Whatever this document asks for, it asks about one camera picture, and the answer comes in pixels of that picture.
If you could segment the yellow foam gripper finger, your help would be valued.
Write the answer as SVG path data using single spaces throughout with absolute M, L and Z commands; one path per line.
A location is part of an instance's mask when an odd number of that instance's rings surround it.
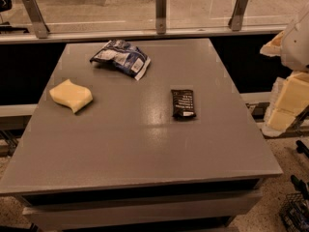
M 275 137 L 284 133 L 309 106 L 309 73 L 292 72 L 273 83 L 262 133 Z
M 260 53 L 268 57 L 279 56 L 283 36 L 284 32 L 281 31 L 271 41 L 262 46 Z

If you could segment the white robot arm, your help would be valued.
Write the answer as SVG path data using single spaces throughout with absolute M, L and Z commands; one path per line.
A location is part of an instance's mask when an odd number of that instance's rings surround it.
M 260 53 L 279 56 L 281 64 L 292 70 L 286 78 L 277 77 L 271 89 L 262 133 L 275 137 L 284 133 L 309 106 L 309 4 L 264 44 Z

